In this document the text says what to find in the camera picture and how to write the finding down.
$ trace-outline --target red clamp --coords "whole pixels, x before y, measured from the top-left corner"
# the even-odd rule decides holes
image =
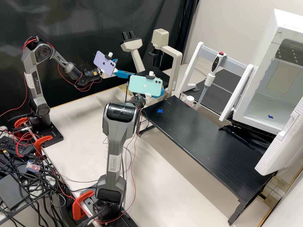
[[[34,146],[37,150],[35,153],[37,157],[41,156],[42,154],[41,144],[44,143],[45,141],[51,140],[52,138],[53,138],[52,136],[43,136],[35,141]]]
[[[73,218],[78,221],[81,218],[83,218],[86,214],[85,212],[82,210],[80,204],[86,200],[87,198],[91,197],[94,195],[93,190],[89,190],[86,193],[83,193],[82,195],[80,195],[77,199],[75,199],[74,203],[73,203]]]
[[[25,117],[25,118],[20,118],[18,120],[16,120],[15,124],[14,124],[14,127],[15,128],[19,128],[23,123],[26,123],[28,122],[28,118]],[[17,137],[21,138],[23,136],[24,133],[22,132],[18,132],[16,133]],[[31,139],[31,135],[28,135],[28,136],[25,136],[24,139]]]

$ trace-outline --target table leg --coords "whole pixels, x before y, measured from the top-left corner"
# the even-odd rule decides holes
[[[232,225],[234,223],[234,221],[240,216],[240,214],[245,210],[245,205],[243,204],[239,204],[236,208],[236,210],[234,211],[234,213],[230,216],[230,218],[228,219],[228,224]]]

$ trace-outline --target robotic arm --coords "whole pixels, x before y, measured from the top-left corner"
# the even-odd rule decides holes
[[[33,128],[36,127],[35,130],[37,131],[47,129],[51,125],[50,108],[44,99],[37,71],[37,65],[47,59],[54,59],[64,68],[65,73],[77,83],[76,85],[79,86],[85,86],[90,81],[100,79],[102,74],[99,68],[90,71],[81,71],[72,62],[67,62],[48,42],[39,39],[38,36],[29,38],[25,42],[21,61],[24,64],[24,75],[30,90],[29,105],[35,115],[30,120]]]
[[[108,103],[105,106],[102,128],[108,136],[107,167],[106,174],[98,180],[95,193],[97,201],[93,205],[99,220],[111,220],[121,214],[126,192],[126,181],[120,176],[123,145],[139,125],[139,109],[144,105],[144,97],[138,95],[129,102]]]

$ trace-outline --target smartphone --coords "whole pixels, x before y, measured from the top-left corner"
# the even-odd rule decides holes
[[[100,51],[97,51],[96,53],[94,64],[109,77],[113,74],[116,67],[116,63],[114,63],[112,60],[107,59],[105,55]]]
[[[129,91],[140,94],[160,96],[163,81],[159,78],[147,79],[143,76],[131,75],[129,79]]]

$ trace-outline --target black curtain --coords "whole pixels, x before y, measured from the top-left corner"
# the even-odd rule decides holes
[[[154,29],[169,31],[169,45],[184,46],[179,39],[184,7],[190,0],[2,0],[0,2],[0,114],[18,107],[25,98],[22,46],[30,36],[38,35],[50,42],[67,61],[94,68],[94,54],[113,52],[118,58],[117,68],[135,72],[130,53],[120,47],[122,31],[134,31],[142,38],[139,49],[146,68],[152,65],[147,52],[152,50]],[[170,68],[171,61],[164,61],[163,68]],[[57,106],[108,88],[125,83],[117,77],[94,84],[89,92],[79,92],[58,74],[56,62],[48,60],[38,65],[45,99],[50,107]],[[0,118],[0,125],[7,119],[30,111],[28,101],[18,110]]]

